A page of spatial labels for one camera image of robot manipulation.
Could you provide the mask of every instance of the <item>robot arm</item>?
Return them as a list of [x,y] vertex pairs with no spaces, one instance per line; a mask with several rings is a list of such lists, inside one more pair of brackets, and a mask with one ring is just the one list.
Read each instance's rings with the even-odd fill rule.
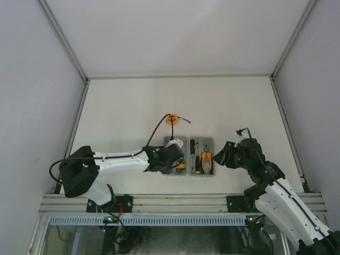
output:
[[227,142],[214,157],[228,168],[244,168],[255,185],[244,191],[249,209],[265,214],[291,241],[297,254],[334,254],[340,232],[331,232],[294,192],[280,168],[266,161],[261,145],[248,129],[237,132],[237,143]]
[[183,141],[173,139],[166,147],[145,146],[116,154],[93,152],[90,146],[83,146],[59,165],[65,196],[84,196],[99,206],[115,204],[112,187],[99,181],[99,176],[121,172],[169,174],[173,164],[183,157],[182,146]]

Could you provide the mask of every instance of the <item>white wall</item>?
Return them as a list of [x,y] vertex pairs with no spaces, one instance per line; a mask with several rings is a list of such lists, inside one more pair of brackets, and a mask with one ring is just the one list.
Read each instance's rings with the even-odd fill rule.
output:
[[[212,137],[214,147],[210,149],[215,153],[226,141],[237,140],[236,130],[249,127],[266,158],[285,171],[296,192],[303,191],[269,77],[92,80],[72,150],[84,145],[110,152],[142,148],[167,112],[191,121],[178,122],[175,135]],[[162,124],[151,145],[162,145],[170,131],[169,125]],[[243,193],[254,185],[247,171],[214,167],[214,178],[130,172],[106,175],[101,180],[117,194]]]
[[0,4],[0,250],[24,254],[82,81],[34,0]]
[[319,1],[277,78],[312,188],[340,228],[340,2]]
[[269,74],[308,1],[47,0],[89,77]]

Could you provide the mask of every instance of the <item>metal rail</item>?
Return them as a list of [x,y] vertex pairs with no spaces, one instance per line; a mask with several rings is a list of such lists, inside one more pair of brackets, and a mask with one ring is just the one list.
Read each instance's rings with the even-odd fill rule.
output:
[[[235,194],[135,194],[132,195],[134,197],[132,212],[123,215],[254,215],[228,212],[226,197],[231,195]],[[320,193],[298,195],[314,214],[327,214]],[[87,203],[87,198],[66,198],[62,194],[47,194],[40,205],[39,215],[98,215],[86,212]]]
[[298,24],[295,27],[295,30],[292,34],[292,36],[290,37],[288,44],[286,45],[285,49],[283,50],[283,53],[278,61],[278,63],[275,66],[275,69],[273,71],[272,77],[276,78],[281,67],[283,66],[289,52],[292,50],[294,43],[296,41],[296,39],[298,38],[298,36],[300,35],[304,25],[306,24],[306,21],[308,19],[308,17],[310,16],[311,12],[314,10],[316,4],[319,2],[319,0],[310,0],[306,9],[304,10]]
[[292,153],[293,153],[293,157],[294,157],[294,160],[295,160],[297,171],[299,172],[300,176],[302,176],[302,178],[303,178],[302,184],[303,184],[304,191],[309,192],[310,181],[309,181],[309,178],[308,178],[306,171],[304,170],[302,160],[301,160],[301,157],[300,157],[300,154],[299,154],[299,151],[298,151],[298,147],[296,146],[296,143],[295,143],[295,140],[294,140],[291,125],[290,125],[289,119],[287,117],[287,112],[285,110],[285,106],[282,102],[281,95],[280,95],[279,90],[277,88],[276,80],[270,79],[270,83],[271,83],[271,87],[272,87],[273,92],[274,92],[274,96],[275,96],[275,99],[276,99],[278,109],[279,109],[280,114],[281,114],[281,119],[283,121],[284,128],[286,130],[288,141],[289,141],[289,144],[291,146],[291,150],[292,150]]
[[60,44],[62,45],[62,47],[64,48],[66,54],[68,55],[68,57],[70,58],[72,64],[74,65],[74,67],[77,69],[81,79],[84,82],[87,82],[87,78],[86,75],[84,73],[83,68],[81,67],[76,55],[74,54],[69,42],[67,41],[67,38],[65,37],[62,29],[60,28],[56,18],[53,15],[52,10],[50,9],[48,3],[46,2],[46,0],[36,0],[37,4],[39,5],[41,11],[43,12],[43,14],[45,15],[48,23],[50,24],[50,26],[52,27],[54,34],[56,35],[56,37],[58,38]]

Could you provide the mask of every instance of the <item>gray side wall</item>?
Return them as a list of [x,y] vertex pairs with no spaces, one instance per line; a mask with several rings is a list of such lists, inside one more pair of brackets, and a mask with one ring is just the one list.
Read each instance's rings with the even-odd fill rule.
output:
[[340,2],[319,1],[277,77],[303,163],[340,228]]
[[24,254],[82,81],[34,0],[0,3],[0,250]]

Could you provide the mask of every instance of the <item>black cable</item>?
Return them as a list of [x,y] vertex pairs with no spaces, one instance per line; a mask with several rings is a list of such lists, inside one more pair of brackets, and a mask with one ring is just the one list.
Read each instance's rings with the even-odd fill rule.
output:
[[[136,154],[134,154],[134,156],[137,156],[139,154],[141,154],[143,151],[139,151],[137,152]],[[49,175],[52,177],[53,180],[55,180],[57,183],[59,183],[60,185],[63,185],[63,183],[58,180],[56,177],[54,177],[53,173],[52,173],[52,169],[53,167],[58,164],[58,163],[61,163],[61,162],[64,162],[64,161],[67,161],[67,160],[79,160],[79,159],[85,159],[85,160],[91,160],[91,159],[112,159],[112,158],[129,158],[131,157],[132,155],[129,154],[129,155],[122,155],[122,156],[112,156],[112,157],[82,157],[82,158],[63,158],[63,159],[60,159],[60,160],[57,160],[56,162],[54,162],[50,167],[49,167]]]
[[63,241],[63,242],[73,242],[74,237],[73,237],[73,239],[69,239],[69,240],[63,239],[63,238],[62,238],[62,235],[60,234],[59,226],[56,226],[56,228],[57,228],[57,231],[58,231],[59,239],[60,239],[61,241]]
[[176,168],[176,167],[180,166],[180,165],[183,163],[183,160],[184,160],[184,156],[182,157],[182,159],[181,159],[181,160],[178,160],[178,164],[176,164],[176,165],[174,165],[174,166],[170,167],[170,169],[172,169],[172,168]]
[[126,242],[129,243],[129,241],[128,241],[128,232],[126,231],[126,228],[125,228],[123,222],[121,221],[121,219],[119,219],[119,217],[117,217],[117,216],[114,215],[113,213],[109,212],[108,210],[104,209],[103,207],[101,207],[101,206],[99,206],[99,205],[97,205],[97,204],[96,204],[96,206],[97,206],[99,209],[101,209],[102,211],[104,211],[104,212],[110,214],[110,216],[114,217],[114,218],[122,225],[122,230],[123,230],[124,233],[125,233]]
[[249,251],[250,251],[251,254],[252,254],[252,251],[251,251],[250,242],[249,242],[249,239],[250,239],[250,232],[252,231],[253,227],[257,224],[256,222],[257,222],[259,219],[261,219],[261,218],[265,218],[265,216],[266,216],[266,215],[261,215],[261,216],[257,217],[257,218],[254,220],[253,225],[252,225],[252,226],[250,227],[250,229],[249,229],[248,236],[246,237],[246,245],[247,245],[247,247],[249,248]]
[[49,174],[50,176],[52,177],[53,180],[55,180],[57,183],[59,183],[60,185],[62,185],[63,183],[58,180],[56,177],[54,177],[54,175],[52,174],[52,168],[58,164],[58,163],[61,163],[61,162],[64,162],[64,161],[67,161],[67,160],[78,160],[78,159],[103,159],[102,157],[98,157],[98,158],[91,158],[91,157],[87,157],[87,158],[63,158],[63,159],[60,159],[60,160],[57,160],[56,162],[54,162],[50,167],[49,167]]
[[[259,157],[259,159],[260,159],[260,161],[261,161],[263,167],[264,167],[265,169],[267,169],[267,166],[265,165],[265,163],[263,162],[261,156],[259,155],[259,153],[257,152],[257,150],[256,150],[256,148],[255,148],[255,143],[254,143],[253,138],[252,138],[252,136],[251,136],[251,134],[250,134],[249,128],[246,127],[245,129],[242,129],[241,131],[243,131],[243,130],[247,130],[247,131],[248,131],[248,135],[249,135],[250,141],[251,141],[251,143],[252,143],[252,145],[253,145],[253,147],[254,147],[254,149],[255,149],[255,151],[256,151],[256,154],[257,154],[257,156]],[[296,205],[300,208],[300,210],[303,212],[303,214],[306,216],[306,218],[309,220],[309,222],[313,225],[313,227],[316,228],[317,225],[316,225],[316,224],[314,223],[314,221],[309,217],[309,215],[307,214],[307,212],[302,208],[302,206],[300,205],[300,203],[299,203],[294,197],[291,197],[292,194],[291,194],[291,193],[290,193],[290,192],[289,192],[289,191],[288,191],[281,183],[279,183],[279,182],[272,176],[272,174],[270,173],[270,171],[267,171],[267,173],[268,173],[269,176],[274,180],[274,182],[275,182],[277,185],[279,185],[279,186],[280,186],[280,187],[288,194],[289,198],[291,198],[291,199],[296,203]],[[331,241],[329,240],[329,238],[328,238],[328,237],[327,237],[320,229],[315,230],[315,231],[319,232],[319,233],[325,238],[325,240],[330,244],[330,246],[331,246],[331,248],[334,250],[334,252],[335,252],[336,254],[338,254],[337,250],[335,249],[335,247],[333,246],[333,244],[331,243]]]
[[263,233],[265,234],[265,236],[268,238],[269,245],[270,245],[270,254],[271,254],[271,255],[274,255],[274,244],[273,244],[272,239],[270,238],[269,234],[268,234],[264,229],[262,229],[262,232],[263,232]]
[[152,135],[150,136],[150,139],[149,141],[147,142],[147,145],[148,146],[152,140],[152,138],[154,137],[154,134],[156,133],[158,127],[160,126],[160,124],[162,123],[162,121],[166,118],[166,116],[170,116],[171,118],[171,138],[170,140],[173,140],[174,139],[174,122],[173,122],[173,119],[172,119],[172,115],[170,113],[166,114],[163,118],[161,118],[160,122],[157,124],[155,130],[152,132]]
[[183,120],[185,120],[185,121],[187,121],[188,123],[190,123],[191,124],[191,121],[188,121],[187,119],[185,119],[185,118],[182,118],[182,117],[178,117],[178,118],[181,118],[181,119],[183,119]]
[[[172,115],[171,115],[170,113],[168,113],[168,114],[166,114],[166,115],[160,120],[160,122],[158,123],[158,125],[157,125],[156,128],[155,128],[155,130],[153,131],[153,133],[152,133],[152,135],[151,135],[151,137],[150,137],[150,139],[149,139],[149,141],[148,141],[148,143],[147,143],[146,146],[148,146],[148,145],[150,144],[150,141],[152,140],[152,138],[153,138],[155,132],[157,131],[157,129],[158,129],[158,127],[160,126],[160,124],[162,123],[162,121],[166,118],[166,116],[170,116],[170,118],[171,118],[171,130],[172,130],[172,132],[171,132],[171,138],[170,138],[170,140],[173,140],[173,139],[174,139],[174,123],[173,123],[173,118],[172,118]],[[137,155],[141,154],[142,152],[143,152],[143,150],[141,150],[141,151],[139,151],[138,153],[134,154],[134,156],[137,156]],[[122,156],[111,156],[111,157],[105,157],[105,158],[103,158],[103,157],[92,157],[92,158],[91,158],[91,157],[83,157],[83,158],[70,158],[70,157],[69,157],[69,158],[63,158],[63,159],[60,159],[60,160],[57,160],[56,162],[54,162],[54,163],[49,167],[48,172],[49,172],[49,175],[51,176],[51,178],[52,178],[54,181],[56,181],[56,182],[59,183],[60,185],[63,185],[63,183],[62,183],[60,180],[58,180],[56,177],[54,177],[54,175],[53,175],[53,173],[52,173],[53,167],[54,167],[56,164],[58,164],[58,163],[61,163],[61,162],[67,161],[67,160],[79,160],[79,159],[113,159],[113,158],[129,158],[129,157],[131,157],[131,154],[129,154],[129,155],[122,155]]]

